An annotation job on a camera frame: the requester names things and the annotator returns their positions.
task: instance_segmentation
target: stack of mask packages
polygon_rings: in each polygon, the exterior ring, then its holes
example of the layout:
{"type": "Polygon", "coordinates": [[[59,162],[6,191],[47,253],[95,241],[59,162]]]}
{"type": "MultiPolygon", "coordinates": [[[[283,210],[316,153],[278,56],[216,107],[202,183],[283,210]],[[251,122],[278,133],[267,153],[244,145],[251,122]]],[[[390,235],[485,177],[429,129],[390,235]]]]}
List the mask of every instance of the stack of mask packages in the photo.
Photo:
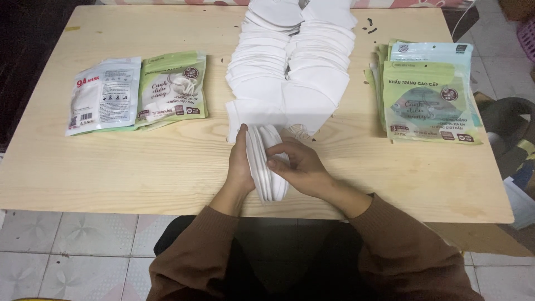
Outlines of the stack of mask packages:
{"type": "Polygon", "coordinates": [[[365,70],[388,138],[481,144],[470,91],[473,46],[390,40],[365,70]]]}
{"type": "Polygon", "coordinates": [[[268,134],[276,141],[281,141],[282,129],[299,137],[315,134],[346,90],[355,41],[351,30],[357,23],[350,5],[351,0],[311,0],[302,10],[299,0],[249,3],[226,75],[236,97],[226,103],[227,141],[234,143],[240,125],[249,125],[247,142],[253,146],[247,148],[247,157],[260,171],[251,167],[262,202],[280,201],[288,188],[262,158],[271,145],[265,143],[272,138],[268,134]],[[263,127],[270,131],[258,130],[263,127]]]}

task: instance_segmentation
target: black pants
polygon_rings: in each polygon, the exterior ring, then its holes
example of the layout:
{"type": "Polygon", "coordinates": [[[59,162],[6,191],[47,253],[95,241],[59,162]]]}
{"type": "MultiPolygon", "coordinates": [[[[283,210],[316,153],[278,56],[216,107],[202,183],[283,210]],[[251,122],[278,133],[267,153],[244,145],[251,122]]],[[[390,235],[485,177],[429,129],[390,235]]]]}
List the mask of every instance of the black pants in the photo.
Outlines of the black pants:
{"type": "MultiPolygon", "coordinates": [[[[195,215],[174,219],[154,246],[160,255],[193,221],[195,215]]],[[[288,291],[270,295],[258,280],[240,243],[232,240],[221,289],[228,300],[376,300],[357,269],[362,240],[348,223],[339,223],[325,238],[307,272],[288,291]]]]}

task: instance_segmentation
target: white plastic bag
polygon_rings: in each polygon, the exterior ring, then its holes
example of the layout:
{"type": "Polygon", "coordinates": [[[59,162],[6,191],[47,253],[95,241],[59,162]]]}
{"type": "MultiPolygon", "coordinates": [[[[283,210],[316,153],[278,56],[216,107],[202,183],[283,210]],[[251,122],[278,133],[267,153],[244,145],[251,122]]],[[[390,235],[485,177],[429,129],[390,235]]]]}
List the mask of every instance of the white plastic bag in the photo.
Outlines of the white plastic bag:
{"type": "Polygon", "coordinates": [[[129,57],[109,58],[78,73],[65,135],[133,125],[140,72],[141,57],[129,57]]]}

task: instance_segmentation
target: barcode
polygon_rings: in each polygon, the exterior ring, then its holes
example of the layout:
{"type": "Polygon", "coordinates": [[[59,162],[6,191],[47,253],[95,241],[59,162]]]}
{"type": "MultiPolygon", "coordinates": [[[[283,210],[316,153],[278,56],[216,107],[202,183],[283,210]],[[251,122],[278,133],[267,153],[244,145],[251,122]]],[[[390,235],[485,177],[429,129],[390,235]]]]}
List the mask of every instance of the barcode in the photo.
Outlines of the barcode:
{"type": "Polygon", "coordinates": [[[82,114],[82,116],[80,116],[80,121],[90,119],[92,116],[93,116],[93,113],[82,114]]]}

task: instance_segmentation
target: person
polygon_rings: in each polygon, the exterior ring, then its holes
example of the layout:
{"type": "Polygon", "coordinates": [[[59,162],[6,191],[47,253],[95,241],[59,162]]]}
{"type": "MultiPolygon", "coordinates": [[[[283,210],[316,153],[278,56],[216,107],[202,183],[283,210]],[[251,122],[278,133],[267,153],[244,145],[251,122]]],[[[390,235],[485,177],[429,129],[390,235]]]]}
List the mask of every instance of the person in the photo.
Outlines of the person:
{"type": "Polygon", "coordinates": [[[247,300],[483,300],[472,290],[459,251],[404,212],[334,179],[316,152],[293,138],[266,150],[291,165],[267,166],[303,194],[338,208],[339,223],[303,279],[270,295],[233,238],[246,196],[255,188],[242,124],[225,184],[198,216],[181,216],[164,231],[149,267],[147,301],[247,300]]]}

